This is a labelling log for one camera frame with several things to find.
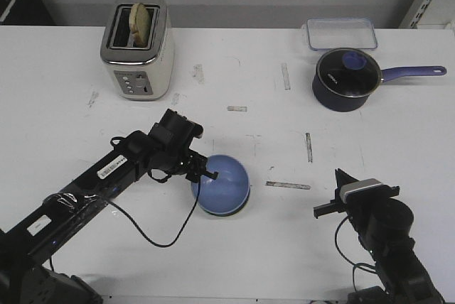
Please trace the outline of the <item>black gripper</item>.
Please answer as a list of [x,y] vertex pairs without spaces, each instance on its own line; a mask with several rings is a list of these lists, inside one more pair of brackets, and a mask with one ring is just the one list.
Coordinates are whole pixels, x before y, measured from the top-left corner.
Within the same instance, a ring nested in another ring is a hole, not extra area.
[[350,195],[347,199],[348,203],[345,204],[341,199],[341,188],[344,185],[358,182],[358,179],[347,174],[347,172],[340,168],[335,169],[335,177],[336,189],[334,190],[334,197],[329,201],[329,203],[314,207],[315,218],[319,218],[320,216],[331,214],[333,212],[352,212],[356,207],[366,207],[376,200],[395,197],[400,193],[400,186],[382,185],[380,187]]
[[199,183],[203,176],[216,180],[218,172],[206,170],[207,158],[196,151],[184,148],[175,154],[162,151],[156,154],[156,169],[170,175],[186,175],[186,180]]

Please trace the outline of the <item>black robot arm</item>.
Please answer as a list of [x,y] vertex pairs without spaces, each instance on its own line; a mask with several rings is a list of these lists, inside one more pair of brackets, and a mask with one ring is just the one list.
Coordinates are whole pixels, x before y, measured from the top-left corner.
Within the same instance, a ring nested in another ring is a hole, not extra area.
[[410,237],[411,209],[397,200],[400,189],[370,178],[358,180],[340,168],[335,171],[334,198],[314,208],[314,217],[345,212],[369,252],[381,286],[354,290],[348,303],[443,303],[426,268],[415,255]]
[[198,183],[216,179],[208,159],[189,146],[203,127],[167,109],[150,132],[111,140],[112,151],[7,232],[1,233],[2,303],[102,303],[102,296],[77,276],[44,267],[67,241],[143,175],[160,170],[165,183],[184,175]]

